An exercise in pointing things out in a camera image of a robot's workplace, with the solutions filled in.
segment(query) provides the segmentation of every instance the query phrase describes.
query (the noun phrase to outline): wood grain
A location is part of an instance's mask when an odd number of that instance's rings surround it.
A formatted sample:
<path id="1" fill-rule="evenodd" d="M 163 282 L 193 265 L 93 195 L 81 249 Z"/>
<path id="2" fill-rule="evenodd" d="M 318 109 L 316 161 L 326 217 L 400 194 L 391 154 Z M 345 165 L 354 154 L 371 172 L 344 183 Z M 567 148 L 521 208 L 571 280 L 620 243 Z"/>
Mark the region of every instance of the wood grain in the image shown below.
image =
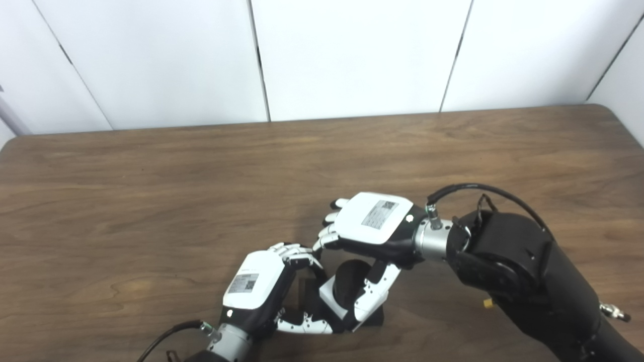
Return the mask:
<path id="1" fill-rule="evenodd" d="M 0 153 L 4 357 L 134 361 L 175 323 L 216 323 L 243 257 L 312 244 L 329 201 L 420 204 L 467 181 L 529 202 L 600 298 L 633 315 L 614 325 L 644 349 L 644 151 L 607 109 L 566 106 L 16 138 Z M 443 216 L 477 197 L 442 201 Z M 249 360 L 554 361 L 484 298 L 424 263 L 399 278 L 384 327 L 276 334 Z M 179 334 L 150 361 L 204 345 Z"/>

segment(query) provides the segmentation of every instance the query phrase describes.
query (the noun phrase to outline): black cable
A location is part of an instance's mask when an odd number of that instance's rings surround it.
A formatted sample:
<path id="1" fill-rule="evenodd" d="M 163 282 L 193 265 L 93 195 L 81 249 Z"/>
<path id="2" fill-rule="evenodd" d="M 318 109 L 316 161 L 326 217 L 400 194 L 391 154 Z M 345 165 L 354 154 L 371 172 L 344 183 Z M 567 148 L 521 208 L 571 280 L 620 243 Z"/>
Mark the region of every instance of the black cable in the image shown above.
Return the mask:
<path id="1" fill-rule="evenodd" d="M 516 197 L 515 195 L 512 195 L 511 193 L 499 189 L 498 187 L 490 186 L 490 185 L 484 185 L 484 184 L 453 184 L 449 185 L 446 187 L 443 187 L 442 189 L 434 192 L 430 196 L 427 196 L 427 205 L 435 205 L 441 198 L 444 198 L 445 196 L 454 193 L 458 190 L 463 190 L 463 189 L 479 189 L 479 190 L 485 190 L 489 191 L 491 193 L 495 193 L 497 195 L 503 196 L 504 198 L 507 198 L 508 200 L 514 202 L 515 204 L 519 205 L 523 210 L 525 210 L 530 216 L 532 216 L 533 219 L 535 219 L 536 223 L 541 227 L 541 229 L 545 232 L 547 232 L 550 237 L 554 240 L 554 235 L 546 226 L 545 222 L 539 214 L 536 213 L 535 210 L 532 210 L 532 207 L 530 207 L 528 204 L 526 204 L 523 200 L 520 198 Z"/>
<path id="2" fill-rule="evenodd" d="M 161 341 L 163 341 L 165 338 L 168 338 L 174 333 L 179 332 L 180 330 L 185 330 L 185 329 L 199 329 L 203 324 L 203 321 L 187 321 L 183 323 L 179 323 L 175 325 L 174 327 L 170 328 L 169 330 L 165 331 L 162 335 L 160 335 L 158 338 L 155 339 L 150 346 L 143 351 L 143 354 L 138 358 L 137 362 L 143 362 L 147 356 L 152 352 L 153 349 L 155 349 L 156 346 L 158 346 Z"/>

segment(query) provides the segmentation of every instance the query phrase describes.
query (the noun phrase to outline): sticker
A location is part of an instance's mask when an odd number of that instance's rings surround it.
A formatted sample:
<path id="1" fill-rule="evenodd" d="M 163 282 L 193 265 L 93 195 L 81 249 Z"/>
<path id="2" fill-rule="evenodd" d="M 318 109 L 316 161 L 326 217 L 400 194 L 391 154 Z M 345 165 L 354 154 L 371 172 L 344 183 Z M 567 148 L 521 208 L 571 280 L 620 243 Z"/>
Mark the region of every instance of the sticker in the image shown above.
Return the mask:
<path id="1" fill-rule="evenodd" d="M 228 293 L 250 293 L 255 287 L 259 274 L 239 274 L 232 280 Z"/>
<path id="2" fill-rule="evenodd" d="M 366 218 L 363 220 L 362 224 L 364 226 L 373 227 L 374 229 L 380 230 L 384 222 L 387 221 L 389 215 L 392 214 L 393 210 L 398 206 L 397 202 L 393 201 L 378 201 L 374 208 L 369 211 L 366 215 Z"/>

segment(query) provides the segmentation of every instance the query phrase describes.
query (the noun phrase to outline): white panel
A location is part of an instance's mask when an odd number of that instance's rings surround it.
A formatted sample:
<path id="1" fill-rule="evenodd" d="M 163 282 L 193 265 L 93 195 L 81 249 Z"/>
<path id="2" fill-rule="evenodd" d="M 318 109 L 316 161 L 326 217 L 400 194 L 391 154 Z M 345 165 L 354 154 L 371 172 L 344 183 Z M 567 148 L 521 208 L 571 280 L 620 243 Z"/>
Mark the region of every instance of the white panel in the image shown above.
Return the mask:
<path id="1" fill-rule="evenodd" d="M 267 120 L 245 1 L 36 3 L 114 128 Z"/>
<path id="2" fill-rule="evenodd" d="M 438 111 L 469 0 L 253 0 L 272 120 Z"/>
<path id="3" fill-rule="evenodd" d="M 644 146 L 644 25 L 635 30 L 588 103 L 610 108 Z"/>
<path id="4" fill-rule="evenodd" d="M 0 1 L 0 86 L 22 133 L 111 129 L 31 1 Z"/>
<path id="5" fill-rule="evenodd" d="M 6 126 L 2 119 L 0 119 L 0 149 L 2 149 L 11 138 L 15 137 L 15 133 Z"/>
<path id="6" fill-rule="evenodd" d="M 475 0 L 443 111 L 579 104 L 642 0 Z"/>

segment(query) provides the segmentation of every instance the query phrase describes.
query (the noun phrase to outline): black object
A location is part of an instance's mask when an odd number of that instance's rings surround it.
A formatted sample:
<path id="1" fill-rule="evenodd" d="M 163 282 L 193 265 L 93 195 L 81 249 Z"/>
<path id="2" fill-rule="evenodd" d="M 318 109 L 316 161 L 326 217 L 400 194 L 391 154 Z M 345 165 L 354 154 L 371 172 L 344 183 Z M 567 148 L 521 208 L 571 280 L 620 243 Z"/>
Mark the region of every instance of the black object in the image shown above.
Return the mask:
<path id="1" fill-rule="evenodd" d="M 146 348 L 145 351 L 143 351 L 143 354 L 138 358 L 137 362 L 143 362 L 145 359 L 150 355 L 150 352 L 152 352 L 153 349 L 155 349 L 156 346 L 158 346 L 161 341 L 163 341 L 165 338 L 168 338 L 174 333 L 177 333 L 181 330 L 185 329 L 199 329 L 202 326 L 202 321 L 187 321 L 183 323 L 179 323 L 175 325 L 174 327 L 170 328 L 169 330 L 165 331 L 162 335 L 160 335 L 158 338 L 155 339 L 150 346 Z"/>
<path id="2" fill-rule="evenodd" d="M 529 206 L 524 209 L 541 220 Z M 463 284 L 488 292 L 523 333 L 560 361 L 644 361 L 604 318 L 597 294 L 545 224 L 519 214 L 474 211 L 454 219 L 446 258 Z"/>
<path id="3" fill-rule="evenodd" d="M 347 260 L 336 270 L 333 283 L 333 298 L 340 307 L 349 310 L 353 308 L 358 294 L 365 286 L 365 278 L 371 270 L 371 265 L 363 260 Z"/>

